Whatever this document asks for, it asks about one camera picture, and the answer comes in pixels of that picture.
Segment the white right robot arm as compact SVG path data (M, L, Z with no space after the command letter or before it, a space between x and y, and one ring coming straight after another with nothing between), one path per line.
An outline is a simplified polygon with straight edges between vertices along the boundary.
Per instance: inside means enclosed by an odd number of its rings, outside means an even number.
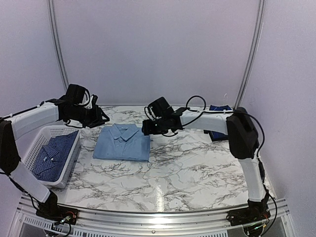
M270 218L270 194L264 184L265 171L259 158L261 145L253 124L255 117L239 107L231 111L197 111L185 107L167 114L159 112L156 119L142 122L144 135L164 135L169 131L201 129L227 135L229 149L238 159L247 184L248 206L230 210L227 220L231 226L244 225Z

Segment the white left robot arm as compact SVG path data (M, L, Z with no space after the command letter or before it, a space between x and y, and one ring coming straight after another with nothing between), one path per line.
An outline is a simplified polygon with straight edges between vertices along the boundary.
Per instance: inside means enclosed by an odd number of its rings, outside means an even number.
M94 128L110 119L96 105L78 105L72 100L50 99L30 109L0 119L0 168L2 174L20 191L38 201L37 216L50 220L62 219L66 210L57 204L57 195L42 184L23 163L16 141L25 134L56 121L76 120L83 127Z

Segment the light blue long sleeve shirt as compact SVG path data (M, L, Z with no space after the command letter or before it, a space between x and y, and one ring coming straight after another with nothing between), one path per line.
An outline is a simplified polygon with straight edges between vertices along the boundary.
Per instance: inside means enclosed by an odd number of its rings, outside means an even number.
M92 157L148 162L150 143L150 136L135 124L115 123L101 130Z

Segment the dark blue plaid shirt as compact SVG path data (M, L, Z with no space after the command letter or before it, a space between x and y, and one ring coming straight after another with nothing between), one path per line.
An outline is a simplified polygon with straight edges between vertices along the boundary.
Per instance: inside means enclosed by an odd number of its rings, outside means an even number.
M232 108L229 105L224 105L224 106L211 105L209 110L210 111L230 111L232 110Z

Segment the black shirt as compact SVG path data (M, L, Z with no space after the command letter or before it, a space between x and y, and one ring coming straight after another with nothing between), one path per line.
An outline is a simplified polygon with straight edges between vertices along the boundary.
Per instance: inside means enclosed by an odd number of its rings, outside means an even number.
M212 142L228 140L228 136L223 133L209 130L204 130L203 132L204 134L208 134L210 136Z

